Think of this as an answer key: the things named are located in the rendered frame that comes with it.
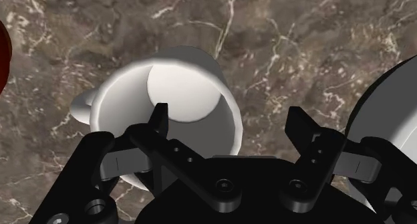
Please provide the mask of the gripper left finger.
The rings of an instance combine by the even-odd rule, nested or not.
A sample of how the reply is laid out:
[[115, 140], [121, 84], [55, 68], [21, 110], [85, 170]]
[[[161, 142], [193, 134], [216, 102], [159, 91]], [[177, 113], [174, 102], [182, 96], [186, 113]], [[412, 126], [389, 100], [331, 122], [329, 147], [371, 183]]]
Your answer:
[[[125, 144], [140, 149], [152, 163], [149, 190], [162, 193], [163, 172], [169, 171], [211, 209], [234, 211], [241, 203], [240, 186], [227, 179], [226, 190], [220, 190], [221, 177], [208, 161], [179, 140], [168, 140], [167, 134], [168, 104], [158, 103], [147, 123], [131, 125], [122, 135]], [[100, 174], [104, 157], [117, 145], [110, 132], [85, 135], [29, 224], [118, 224], [116, 202], [110, 196], [117, 180]]]

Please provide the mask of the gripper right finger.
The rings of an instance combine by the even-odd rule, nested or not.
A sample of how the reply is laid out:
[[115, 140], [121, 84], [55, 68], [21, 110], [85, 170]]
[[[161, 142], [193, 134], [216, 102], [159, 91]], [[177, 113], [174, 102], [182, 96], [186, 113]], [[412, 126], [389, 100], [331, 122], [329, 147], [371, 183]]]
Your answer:
[[300, 157], [280, 200], [294, 213], [315, 209], [333, 175], [352, 179], [381, 221], [417, 224], [417, 164], [390, 141], [368, 136], [353, 142], [342, 133], [320, 127], [302, 108], [288, 110], [285, 133]]

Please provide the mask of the white mug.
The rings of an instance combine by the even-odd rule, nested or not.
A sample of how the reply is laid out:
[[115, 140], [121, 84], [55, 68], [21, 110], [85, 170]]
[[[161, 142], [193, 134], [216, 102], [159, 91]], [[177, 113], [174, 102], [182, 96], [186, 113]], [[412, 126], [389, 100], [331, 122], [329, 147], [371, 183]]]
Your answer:
[[69, 110], [92, 132], [119, 137], [130, 125], [147, 123], [158, 103], [168, 105], [169, 139], [205, 158], [239, 153], [239, 107], [217, 61], [196, 47], [170, 47], [131, 62], [76, 96]]

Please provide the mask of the dark red round object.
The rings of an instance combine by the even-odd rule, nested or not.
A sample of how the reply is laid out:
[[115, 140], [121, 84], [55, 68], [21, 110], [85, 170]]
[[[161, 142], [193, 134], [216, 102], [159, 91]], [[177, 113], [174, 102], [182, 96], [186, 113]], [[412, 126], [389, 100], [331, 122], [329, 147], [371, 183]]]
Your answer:
[[12, 51], [11, 38], [7, 28], [0, 21], [0, 94], [8, 81]]

